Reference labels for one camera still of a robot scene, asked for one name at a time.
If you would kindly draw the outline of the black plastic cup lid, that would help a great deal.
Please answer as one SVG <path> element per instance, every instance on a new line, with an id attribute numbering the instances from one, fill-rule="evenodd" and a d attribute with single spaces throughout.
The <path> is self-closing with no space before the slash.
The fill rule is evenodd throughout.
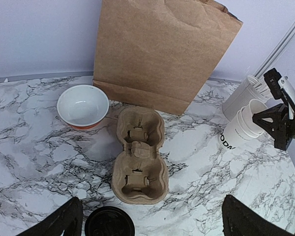
<path id="1" fill-rule="evenodd" d="M 93 211 L 85 223 L 86 236 L 134 236 L 130 216 L 120 208 L 104 206 Z"/>

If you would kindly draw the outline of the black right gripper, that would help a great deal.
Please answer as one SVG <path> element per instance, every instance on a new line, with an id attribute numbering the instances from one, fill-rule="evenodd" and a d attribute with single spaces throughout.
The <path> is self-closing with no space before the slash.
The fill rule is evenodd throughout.
<path id="1" fill-rule="evenodd" d="M 278 104 L 253 114 L 252 120 L 274 139 L 275 148 L 287 150 L 292 140 L 295 140 L 295 113 L 294 118 L 290 119 L 293 111 L 290 104 Z"/>

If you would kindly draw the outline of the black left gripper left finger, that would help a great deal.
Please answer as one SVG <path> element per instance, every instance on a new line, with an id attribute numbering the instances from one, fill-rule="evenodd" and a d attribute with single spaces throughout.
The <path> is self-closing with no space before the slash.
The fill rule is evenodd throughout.
<path id="1" fill-rule="evenodd" d="M 73 197 L 40 223 L 20 233 L 20 236 L 80 236 L 83 206 Z"/>

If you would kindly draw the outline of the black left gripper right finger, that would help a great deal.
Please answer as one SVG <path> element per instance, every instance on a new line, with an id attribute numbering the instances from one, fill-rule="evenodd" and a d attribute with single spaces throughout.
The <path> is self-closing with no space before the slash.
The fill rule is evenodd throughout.
<path id="1" fill-rule="evenodd" d="M 291 236 L 292 234 L 260 217 L 232 195 L 222 204 L 225 236 Z"/>

